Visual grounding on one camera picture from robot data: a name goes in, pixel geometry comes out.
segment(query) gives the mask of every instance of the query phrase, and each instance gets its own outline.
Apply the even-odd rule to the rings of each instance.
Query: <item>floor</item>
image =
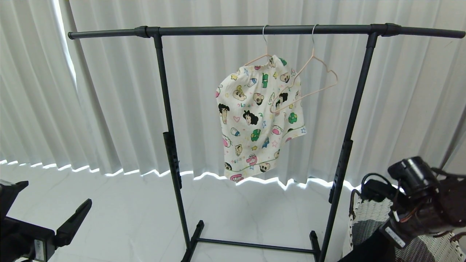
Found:
[[[87,198],[93,205],[69,246],[50,262],[176,262],[185,244],[170,175],[105,177],[89,170],[58,171],[42,166],[0,165],[1,178],[29,181],[8,216],[56,230]],[[199,220],[202,237],[311,248],[309,233],[322,245],[330,204],[329,187],[245,181],[237,185],[206,175],[183,176],[182,195],[190,234]],[[327,253],[341,257],[348,224],[350,190],[344,187]],[[313,262],[312,255],[199,243],[192,262]]]

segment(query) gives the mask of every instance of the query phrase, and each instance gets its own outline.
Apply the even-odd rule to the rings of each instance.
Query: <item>metal hook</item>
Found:
[[[318,25],[318,24],[315,24],[314,27],[312,28],[312,47],[313,47],[313,48],[314,48],[314,45],[315,45],[315,43],[314,43],[314,29],[315,29],[315,27],[316,27],[317,25]]]
[[[265,35],[264,35],[264,30],[265,30],[266,26],[268,26],[268,25],[264,25],[264,28],[262,29],[262,37],[264,38],[265,45],[267,45],[267,39],[265,39]]]

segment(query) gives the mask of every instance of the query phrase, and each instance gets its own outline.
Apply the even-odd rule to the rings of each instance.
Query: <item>rack base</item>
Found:
[[[319,257],[321,253],[319,241],[317,240],[317,234],[315,233],[315,231],[311,231],[311,233],[309,234],[309,239],[311,240],[312,249],[304,249],[304,248],[289,248],[289,247],[270,246],[270,245],[254,244],[254,243],[201,238],[200,236],[201,236],[203,229],[204,229],[204,221],[199,220],[199,223],[196,226],[196,230],[194,231],[194,234],[192,235],[192,238],[191,238],[191,248],[186,249],[185,255],[183,256],[183,260],[181,260],[181,262],[191,261],[194,250],[196,249],[196,245],[199,242],[312,254],[314,255],[314,259],[316,262],[319,261]]]

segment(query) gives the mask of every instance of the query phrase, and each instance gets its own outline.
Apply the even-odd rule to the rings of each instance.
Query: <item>empty hanger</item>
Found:
[[[281,111],[282,109],[289,107],[290,105],[292,105],[292,104],[294,104],[294,103],[300,101],[301,99],[303,99],[303,98],[305,98],[305,97],[307,97],[307,96],[313,95],[313,94],[315,94],[315,93],[318,93],[318,92],[320,92],[320,91],[322,91],[322,90],[325,90],[325,89],[327,89],[327,88],[330,88],[330,87],[332,87],[332,86],[335,86],[335,85],[338,83],[338,76],[336,75],[336,73],[335,73],[333,70],[329,70],[329,68],[327,67],[327,64],[324,63],[324,61],[322,61],[321,59],[319,59],[319,58],[317,58],[317,57],[314,56],[314,46],[315,46],[315,43],[314,43],[314,29],[315,29],[316,26],[317,26],[317,25],[314,25],[314,27],[312,28],[312,55],[311,55],[311,58],[309,58],[309,60],[304,64],[304,66],[301,68],[301,70],[299,70],[299,72],[296,74],[295,78],[293,79],[293,82],[291,83],[291,86],[285,86],[285,87],[283,87],[283,89],[280,90],[279,94],[281,94],[286,88],[292,87],[292,86],[295,84],[296,78],[299,76],[299,74],[304,70],[304,68],[309,64],[309,62],[310,62],[313,58],[316,59],[317,61],[321,62],[321,63],[325,66],[325,70],[327,71],[327,73],[330,73],[330,72],[331,72],[331,73],[333,73],[333,74],[335,75],[335,83],[332,84],[332,85],[326,86],[326,87],[324,87],[324,88],[322,88],[322,89],[319,89],[319,90],[317,90],[317,91],[314,91],[314,92],[312,92],[312,93],[309,93],[309,94],[307,94],[307,95],[305,95],[305,96],[302,96],[301,98],[299,98],[299,99],[297,99],[297,100],[295,100],[295,101],[293,101],[293,102],[291,102],[291,103],[289,103],[289,104],[287,104],[287,105],[281,105],[280,108],[279,108],[278,110],[273,111],[273,110],[272,110],[272,107],[273,107],[273,105],[275,104],[275,101],[277,100],[277,98],[279,97],[279,96],[275,96],[275,99],[273,100],[272,105],[270,106],[270,112],[271,112],[271,113],[278,113],[278,112]]]
[[[272,57],[271,55],[268,54],[267,39],[265,39],[265,35],[264,35],[264,29],[265,29],[266,26],[268,26],[268,25],[264,25],[264,28],[262,29],[262,37],[264,37],[264,41],[265,41],[265,55],[260,56],[260,57],[258,57],[256,59],[252,60],[252,61],[247,62],[244,66],[247,66],[247,65],[249,65],[249,64],[251,64],[251,63],[253,63],[253,62],[255,62],[255,61],[257,61],[257,60],[259,60],[259,59],[261,59],[263,57],[266,57],[266,56]]]

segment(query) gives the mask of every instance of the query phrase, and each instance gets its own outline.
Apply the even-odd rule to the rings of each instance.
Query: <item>clothes rack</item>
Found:
[[[178,205],[179,216],[181,219],[181,226],[183,228],[183,235],[186,244],[186,252],[182,262],[191,261],[196,245],[199,242],[226,244],[241,247],[251,248],[264,248],[281,251],[291,251],[299,253],[307,253],[314,255],[315,261],[324,262],[327,249],[329,247],[330,236],[332,233],[333,224],[335,222],[336,211],[338,202],[342,192],[343,181],[346,174],[346,168],[350,158],[350,152],[353,145],[351,135],[356,122],[356,116],[361,103],[364,86],[366,83],[367,75],[369,72],[370,62],[374,48],[376,46],[377,38],[379,36],[388,37],[395,35],[421,35],[421,36],[436,36],[448,38],[463,38],[465,37],[464,31],[433,29],[433,28],[412,28],[402,27],[400,25],[385,23],[385,24],[370,24],[370,25],[317,25],[314,29],[314,34],[367,34],[366,51],[364,54],[363,64],[359,75],[359,80],[356,87],[351,112],[349,114],[348,125],[346,128],[345,136],[343,138],[343,145],[340,152],[340,158],[336,166],[336,173],[333,181],[333,186],[330,190],[329,203],[331,204],[327,228],[322,243],[322,249],[319,247],[317,235],[315,231],[311,231],[309,238],[311,241],[312,249],[303,248],[289,248],[280,246],[270,246],[254,243],[244,243],[235,241],[225,241],[216,239],[201,238],[201,232],[204,228],[204,222],[200,220],[196,226],[194,234],[190,238],[188,233],[188,226],[186,222],[186,215],[183,207],[183,200],[181,197],[181,176],[179,173],[178,154],[175,142],[175,133],[173,130],[173,119],[171,116],[170,98],[167,84],[167,76],[165,72],[165,62],[162,46],[162,36],[169,35],[258,35],[258,34],[311,34],[314,25],[299,25],[299,26],[267,26],[263,31],[263,26],[241,26],[241,27],[176,27],[176,28],[162,28],[162,27],[148,27],[141,26],[134,29],[121,29],[121,30],[103,30],[103,31],[88,31],[88,32],[69,32],[70,39],[80,38],[96,38],[96,37],[112,37],[112,36],[138,36],[143,38],[153,38],[155,49],[157,53],[158,69],[160,73],[160,81],[162,84],[162,94],[165,106],[165,115],[168,124],[168,131],[163,133],[165,147],[167,151],[168,161],[170,165],[171,179],[173,181],[173,188],[175,190],[175,197]]]

